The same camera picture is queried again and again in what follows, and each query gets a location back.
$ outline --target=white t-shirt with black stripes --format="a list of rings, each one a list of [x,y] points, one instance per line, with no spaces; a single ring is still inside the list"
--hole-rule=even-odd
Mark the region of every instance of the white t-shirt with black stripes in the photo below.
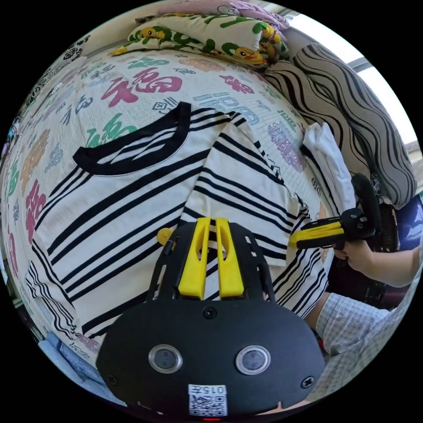
[[[278,302],[305,316],[327,278],[319,251],[287,248],[308,221],[307,206],[260,149],[240,114],[183,102],[145,128],[79,148],[37,221],[26,275],[61,339],[82,334],[101,344],[119,315],[145,301],[158,231],[200,216],[250,229]],[[218,299],[215,254],[208,261],[206,298]]]

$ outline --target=hand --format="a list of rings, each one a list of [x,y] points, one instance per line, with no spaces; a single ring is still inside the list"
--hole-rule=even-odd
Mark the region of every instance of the hand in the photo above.
[[[358,240],[345,242],[343,250],[335,250],[335,256],[341,260],[347,260],[350,267],[365,276],[372,266],[373,251],[366,241]]]

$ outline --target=shirt cuff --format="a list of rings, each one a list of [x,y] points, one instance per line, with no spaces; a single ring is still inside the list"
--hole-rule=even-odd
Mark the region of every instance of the shirt cuff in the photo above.
[[[316,332],[323,339],[323,331],[334,312],[338,302],[342,299],[342,295],[330,294],[323,306],[316,323]]]

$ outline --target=qr code label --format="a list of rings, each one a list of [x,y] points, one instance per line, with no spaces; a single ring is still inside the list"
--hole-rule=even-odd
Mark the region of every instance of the qr code label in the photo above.
[[[192,416],[228,415],[224,385],[188,385],[189,413]]]

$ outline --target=bed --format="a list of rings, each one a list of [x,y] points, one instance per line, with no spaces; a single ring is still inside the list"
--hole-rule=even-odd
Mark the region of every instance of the bed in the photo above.
[[[181,102],[241,113],[257,134],[273,171],[308,205],[311,219],[334,212],[299,153],[307,122],[252,69],[190,52],[98,53],[64,69],[46,96],[23,117],[6,157],[1,187],[2,230],[12,277],[43,334],[51,316],[25,286],[37,218],[78,147],[94,148],[142,128]],[[333,253],[321,252],[326,274]],[[324,291],[326,284],[319,290]],[[95,363],[99,342],[84,334],[68,346]]]

